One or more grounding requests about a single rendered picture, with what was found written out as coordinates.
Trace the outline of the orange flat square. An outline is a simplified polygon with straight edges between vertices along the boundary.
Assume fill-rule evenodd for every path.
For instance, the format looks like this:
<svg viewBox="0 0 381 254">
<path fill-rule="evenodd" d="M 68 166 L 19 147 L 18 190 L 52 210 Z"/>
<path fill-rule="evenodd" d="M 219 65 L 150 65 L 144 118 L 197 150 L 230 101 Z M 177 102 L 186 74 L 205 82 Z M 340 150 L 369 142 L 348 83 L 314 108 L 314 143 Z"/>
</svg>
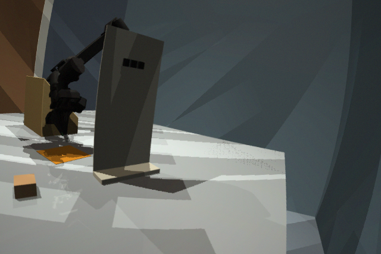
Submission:
<svg viewBox="0 0 381 254">
<path fill-rule="evenodd" d="M 48 158 L 50 161 L 52 161 L 55 164 L 60 164 L 63 162 L 68 162 L 68 161 L 91 156 L 70 145 L 63 146 L 63 147 L 61 146 L 61 147 L 52 148 L 52 149 L 50 148 L 50 149 L 39 150 L 37 152 L 43 155 L 44 157 Z"/>
</svg>

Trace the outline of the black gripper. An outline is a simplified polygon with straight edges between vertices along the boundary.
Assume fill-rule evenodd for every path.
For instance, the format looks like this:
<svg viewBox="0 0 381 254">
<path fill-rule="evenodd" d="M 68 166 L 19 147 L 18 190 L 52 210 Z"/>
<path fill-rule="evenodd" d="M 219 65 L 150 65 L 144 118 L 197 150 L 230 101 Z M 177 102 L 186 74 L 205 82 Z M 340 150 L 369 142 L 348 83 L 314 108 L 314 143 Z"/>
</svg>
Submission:
<svg viewBox="0 0 381 254">
<path fill-rule="evenodd" d="M 46 124 L 54 124 L 61 133 L 66 135 L 68 130 L 68 118 L 74 111 L 70 99 L 74 99 L 75 103 L 80 100 L 80 93 L 76 90 L 70 90 L 65 84 L 55 84 L 50 87 L 49 98 L 51 98 L 50 109 L 45 118 Z"/>
</svg>

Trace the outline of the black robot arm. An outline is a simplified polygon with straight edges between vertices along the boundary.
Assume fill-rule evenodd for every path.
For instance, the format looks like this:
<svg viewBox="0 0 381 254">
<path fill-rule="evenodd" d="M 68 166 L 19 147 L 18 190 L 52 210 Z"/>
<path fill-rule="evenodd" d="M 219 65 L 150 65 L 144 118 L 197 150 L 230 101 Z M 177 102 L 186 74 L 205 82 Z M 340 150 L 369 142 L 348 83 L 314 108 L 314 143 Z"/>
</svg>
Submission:
<svg viewBox="0 0 381 254">
<path fill-rule="evenodd" d="M 86 64 L 98 52 L 103 50 L 107 25 L 129 30 L 121 17 L 119 19 L 117 17 L 112 19 L 105 25 L 104 32 L 100 35 L 100 37 L 91 42 L 77 55 L 61 60 L 60 63 L 58 63 L 51 70 L 52 73 L 48 76 L 48 78 L 46 78 L 46 81 L 50 84 L 50 87 L 55 84 L 65 84 L 68 86 L 71 82 L 79 80 L 79 76 L 85 72 L 84 64 Z M 58 67 L 58 70 L 56 67 Z M 70 102 L 72 102 L 71 106 L 74 108 L 73 112 L 77 112 L 78 114 L 82 113 L 82 111 L 86 108 L 86 101 L 87 100 L 82 96 L 80 96 L 78 103 L 75 103 L 74 99 L 70 99 Z"/>
</svg>

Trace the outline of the dark grey panel with socket ports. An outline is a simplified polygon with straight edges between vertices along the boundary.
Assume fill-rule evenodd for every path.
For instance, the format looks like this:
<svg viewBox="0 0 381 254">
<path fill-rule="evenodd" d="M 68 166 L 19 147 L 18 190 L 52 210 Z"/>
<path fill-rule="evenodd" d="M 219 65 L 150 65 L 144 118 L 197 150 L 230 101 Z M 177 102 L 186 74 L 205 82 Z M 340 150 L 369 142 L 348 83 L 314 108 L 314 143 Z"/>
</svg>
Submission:
<svg viewBox="0 0 381 254">
<path fill-rule="evenodd" d="M 160 172 L 149 158 L 163 47 L 107 25 L 93 138 L 93 176 L 102 185 Z"/>
</svg>

